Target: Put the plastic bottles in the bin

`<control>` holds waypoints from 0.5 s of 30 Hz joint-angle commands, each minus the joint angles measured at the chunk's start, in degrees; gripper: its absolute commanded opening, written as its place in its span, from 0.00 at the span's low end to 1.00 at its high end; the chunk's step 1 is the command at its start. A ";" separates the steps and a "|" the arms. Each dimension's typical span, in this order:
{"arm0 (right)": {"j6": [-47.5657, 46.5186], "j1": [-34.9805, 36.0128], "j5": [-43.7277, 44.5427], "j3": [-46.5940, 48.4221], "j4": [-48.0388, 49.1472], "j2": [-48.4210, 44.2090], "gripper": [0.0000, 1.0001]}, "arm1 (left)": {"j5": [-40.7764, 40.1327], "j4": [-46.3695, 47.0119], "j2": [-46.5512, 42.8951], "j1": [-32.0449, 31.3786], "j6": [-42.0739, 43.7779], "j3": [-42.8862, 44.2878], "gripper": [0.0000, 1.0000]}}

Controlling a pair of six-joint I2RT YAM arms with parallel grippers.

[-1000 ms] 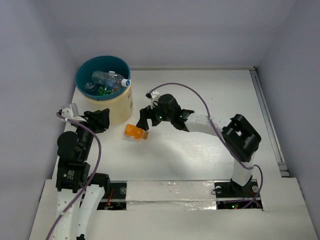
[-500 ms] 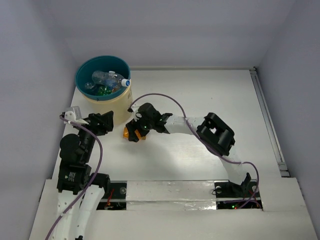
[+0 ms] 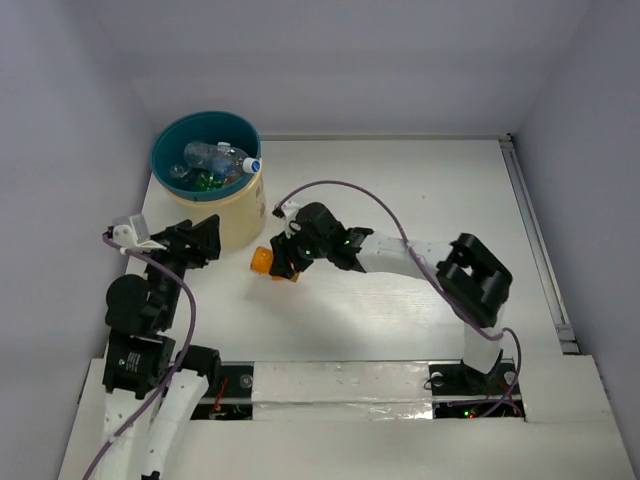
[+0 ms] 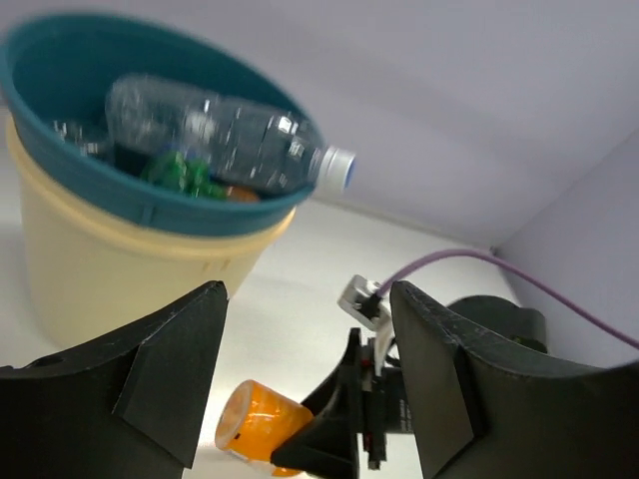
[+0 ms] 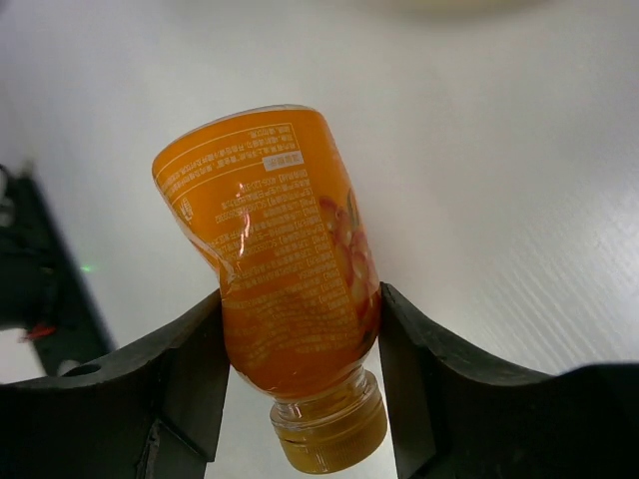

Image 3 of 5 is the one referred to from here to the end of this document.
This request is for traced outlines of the small orange juice bottle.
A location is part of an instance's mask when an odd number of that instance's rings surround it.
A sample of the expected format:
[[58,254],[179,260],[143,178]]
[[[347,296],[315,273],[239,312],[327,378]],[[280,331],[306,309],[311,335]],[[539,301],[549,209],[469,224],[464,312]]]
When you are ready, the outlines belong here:
[[273,254],[270,248],[263,247],[263,246],[257,247],[250,262],[250,270],[256,274],[266,276],[274,281],[284,281],[284,280],[287,280],[290,282],[298,281],[299,277],[298,278],[272,277],[269,274],[272,258],[273,258]]

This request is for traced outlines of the green plastic soda bottle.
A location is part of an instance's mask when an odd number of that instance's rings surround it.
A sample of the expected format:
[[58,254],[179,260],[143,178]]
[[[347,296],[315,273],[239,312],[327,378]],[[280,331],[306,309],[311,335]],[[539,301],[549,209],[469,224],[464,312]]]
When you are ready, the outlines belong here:
[[225,186],[225,180],[210,171],[200,171],[194,177],[192,190],[195,192],[208,192],[218,190]]

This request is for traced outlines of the clear crushed plastic bottle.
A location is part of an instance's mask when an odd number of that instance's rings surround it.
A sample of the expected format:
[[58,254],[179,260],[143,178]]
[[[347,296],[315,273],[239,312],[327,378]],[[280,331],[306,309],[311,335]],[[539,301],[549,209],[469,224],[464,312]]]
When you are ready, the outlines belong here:
[[215,163],[216,174],[225,180],[225,185],[238,180],[242,173],[240,169],[240,151],[226,142],[217,144]]

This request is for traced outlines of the clear bottle white cap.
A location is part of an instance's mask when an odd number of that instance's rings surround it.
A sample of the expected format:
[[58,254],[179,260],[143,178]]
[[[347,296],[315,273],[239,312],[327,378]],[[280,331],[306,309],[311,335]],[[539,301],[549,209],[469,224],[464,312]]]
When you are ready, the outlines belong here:
[[232,173],[257,174],[262,162],[250,157],[244,150],[226,142],[217,145],[194,141],[188,143],[183,151],[185,162],[191,168],[207,170],[222,176]]

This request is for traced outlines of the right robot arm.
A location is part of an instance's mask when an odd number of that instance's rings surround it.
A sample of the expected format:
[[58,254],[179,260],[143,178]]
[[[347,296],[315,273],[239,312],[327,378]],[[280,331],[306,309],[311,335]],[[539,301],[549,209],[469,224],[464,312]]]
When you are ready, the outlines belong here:
[[317,260],[343,271],[386,273],[428,282],[465,324],[460,379],[482,392],[497,378],[499,330],[513,276],[474,235],[447,242],[411,241],[365,227],[345,227],[322,203],[286,202],[273,215],[283,231],[270,240],[268,274],[292,280]]

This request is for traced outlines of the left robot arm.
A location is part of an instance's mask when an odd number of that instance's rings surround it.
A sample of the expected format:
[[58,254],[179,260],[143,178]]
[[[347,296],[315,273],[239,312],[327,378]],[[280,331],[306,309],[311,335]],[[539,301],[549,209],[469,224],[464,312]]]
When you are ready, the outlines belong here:
[[118,277],[106,293],[102,446],[84,478],[168,478],[195,407],[219,388],[219,351],[192,342],[196,301],[185,282],[187,271],[218,259],[219,226],[211,215],[152,234],[136,214],[103,233],[145,269]]

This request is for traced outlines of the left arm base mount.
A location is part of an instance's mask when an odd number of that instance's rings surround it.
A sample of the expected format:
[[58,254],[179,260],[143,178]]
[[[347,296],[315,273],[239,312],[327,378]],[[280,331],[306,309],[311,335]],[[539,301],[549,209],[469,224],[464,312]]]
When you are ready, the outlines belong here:
[[196,405],[192,420],[236,421],[253,418],[253,363],[223,363],[219,384]]

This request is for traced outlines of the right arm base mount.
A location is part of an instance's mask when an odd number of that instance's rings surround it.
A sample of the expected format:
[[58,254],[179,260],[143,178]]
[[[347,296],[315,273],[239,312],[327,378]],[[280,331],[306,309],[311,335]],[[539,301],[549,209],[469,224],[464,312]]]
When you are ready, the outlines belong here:
[[524,418],[515,373],[512,362],[501,362],[487,375],[462,363],[431,364],[423,388],[432,395],[433,418]]

